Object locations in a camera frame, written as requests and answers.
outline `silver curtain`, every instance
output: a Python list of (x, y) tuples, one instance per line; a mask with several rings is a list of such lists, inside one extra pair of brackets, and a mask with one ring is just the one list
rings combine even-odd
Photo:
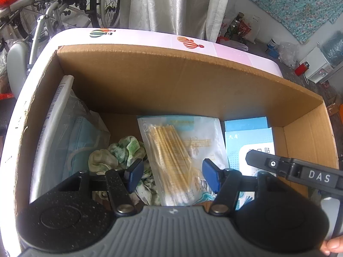
[(215, 42), (228, 0), (120, 0), (120, 27)]

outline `silver bolt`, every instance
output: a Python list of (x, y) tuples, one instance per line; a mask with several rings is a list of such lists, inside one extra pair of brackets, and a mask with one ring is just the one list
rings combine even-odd
[(119, 207), (117, 207), (117, 211), (122, 214), (127, 214), (129, 212), (132, 212), (134, 210), (134, 207), (130, 204), (122, 204)]
[(229, 210), (229, 208), (223, 204), (216, 204), (211, 207), (211, 210), (216, 214), (224, 214)]

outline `green striped hot air balloon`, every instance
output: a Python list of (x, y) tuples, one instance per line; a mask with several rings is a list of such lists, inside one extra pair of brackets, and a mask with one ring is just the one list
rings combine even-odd
[(106, 33), (102, 30), (94, 30), (90, 32), (90, 37), (101, 37), (103, 35), (106, 35)]

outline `floral fabric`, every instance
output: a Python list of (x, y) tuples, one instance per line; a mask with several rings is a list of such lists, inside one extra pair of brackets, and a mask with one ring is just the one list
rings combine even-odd
[(343, 12), (343, 0), (252, 0), (304, 43), (328, 20)]

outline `red thermos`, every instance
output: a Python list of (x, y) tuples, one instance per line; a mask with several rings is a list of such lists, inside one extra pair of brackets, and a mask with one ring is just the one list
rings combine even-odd
[(294, 72), (297, 76), (300, 76), (301, 74), (303, 74), (305, 71), (308, 70), (308, 68), (310, 67), (310, 65), (308, 64), (308, 62), (303, 62), (300, 66), (298, 66)]

